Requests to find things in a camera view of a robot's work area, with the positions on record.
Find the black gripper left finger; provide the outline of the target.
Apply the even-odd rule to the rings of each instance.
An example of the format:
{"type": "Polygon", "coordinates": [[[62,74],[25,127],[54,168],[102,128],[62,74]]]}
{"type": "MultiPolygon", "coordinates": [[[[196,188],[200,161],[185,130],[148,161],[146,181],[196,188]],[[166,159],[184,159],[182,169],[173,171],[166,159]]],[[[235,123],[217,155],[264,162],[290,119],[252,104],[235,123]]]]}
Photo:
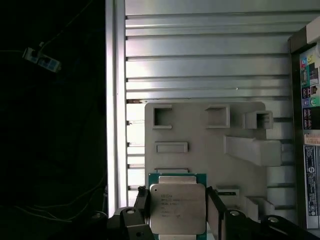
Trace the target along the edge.
{"type": "Polygon", "coordinates": [[[117,209],[112,217],[96,212],[85,225],[86,240],[154,240],[150,218],[151,193],[145,186],[138,188],[134,206],[117,209]]]}

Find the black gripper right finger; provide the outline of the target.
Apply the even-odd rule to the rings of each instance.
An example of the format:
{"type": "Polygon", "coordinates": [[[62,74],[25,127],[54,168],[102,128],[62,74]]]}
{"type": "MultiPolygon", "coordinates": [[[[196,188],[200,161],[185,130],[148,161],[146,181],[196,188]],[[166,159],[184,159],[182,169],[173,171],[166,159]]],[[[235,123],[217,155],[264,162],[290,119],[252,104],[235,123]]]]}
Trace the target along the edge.
{"type": "Polygon", "coordinates": [[[260,222],[236,209],[227,209],[218,192],[206,189],[206,220],[218,240],[312,240],[313,234],[277,215],[260,222]]]}

